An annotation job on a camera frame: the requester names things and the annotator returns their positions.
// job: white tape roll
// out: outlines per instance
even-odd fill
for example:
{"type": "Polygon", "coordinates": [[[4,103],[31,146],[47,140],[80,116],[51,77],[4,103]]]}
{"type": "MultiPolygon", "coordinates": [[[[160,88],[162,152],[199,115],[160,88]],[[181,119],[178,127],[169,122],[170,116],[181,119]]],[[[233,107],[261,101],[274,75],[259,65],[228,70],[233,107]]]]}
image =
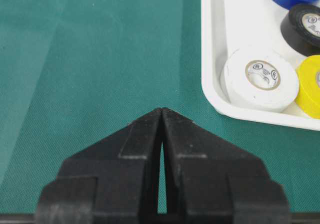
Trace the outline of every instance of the white tape roll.
{"type": "Polygon", "coordinates": [[[220,83],[233,105],[282,112],[299,92],[291,64],[272,50],[245,47],[227,60],[220,83]]]}

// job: white tray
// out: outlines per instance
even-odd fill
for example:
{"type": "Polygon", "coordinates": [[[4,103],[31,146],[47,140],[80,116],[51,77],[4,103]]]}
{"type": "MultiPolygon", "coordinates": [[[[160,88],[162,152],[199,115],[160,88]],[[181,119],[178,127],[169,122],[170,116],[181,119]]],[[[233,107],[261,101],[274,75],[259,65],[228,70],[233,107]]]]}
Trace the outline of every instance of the white tray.
{"type": "Polygon", "coordinates": [[[201,0],[201,83],[213,107],[232,118],[320,131],[320,120],[307,116],[293,102],[283,113],[232,105],[220,87],[220,73],[236,49],[253,43],[270,46],[294,68],[305,56],[283,39],[280,24],[288,10],[272,0],[201,0]]]}

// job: black tape roll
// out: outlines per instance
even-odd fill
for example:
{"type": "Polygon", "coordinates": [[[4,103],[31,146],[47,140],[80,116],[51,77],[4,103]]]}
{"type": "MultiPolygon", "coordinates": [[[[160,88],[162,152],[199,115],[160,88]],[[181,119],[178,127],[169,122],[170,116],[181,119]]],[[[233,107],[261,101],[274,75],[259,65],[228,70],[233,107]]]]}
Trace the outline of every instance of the black tape roll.
{"type": "Polygon", "coordinates": [[[305,56],[320,54],[320,8],[299,4],[290,9],[281,23],[285,41],[305,56]]]}

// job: black plastic jaw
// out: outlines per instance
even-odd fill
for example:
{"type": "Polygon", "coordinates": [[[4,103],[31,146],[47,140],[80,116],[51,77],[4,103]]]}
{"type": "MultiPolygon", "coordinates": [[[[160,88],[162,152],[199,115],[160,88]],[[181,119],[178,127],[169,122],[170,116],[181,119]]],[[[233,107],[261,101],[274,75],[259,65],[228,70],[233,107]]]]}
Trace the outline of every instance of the black plastic jaw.
{"type": "Polygon", "coordinates": [[[158,108],[66,159],[36,224],[290,223],[289,204],[254,155],[158,108]],[[161,145],[167,214],[157,214],[161,145]]]}

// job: green cloth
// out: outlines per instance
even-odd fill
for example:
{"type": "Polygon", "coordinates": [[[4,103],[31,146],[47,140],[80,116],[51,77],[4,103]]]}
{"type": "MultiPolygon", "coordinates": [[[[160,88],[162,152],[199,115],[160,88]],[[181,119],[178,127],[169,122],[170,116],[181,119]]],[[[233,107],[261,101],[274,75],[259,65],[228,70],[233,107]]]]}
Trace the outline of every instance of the green cloth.
{"type": "Polygon", "coordinates": [[[261,157],[292,210],[320,210],[320,132],[231,119],[206,100],[200,7],[0,0],[0,212],[33,212],[65,158],[164,106],[261,157]]]}

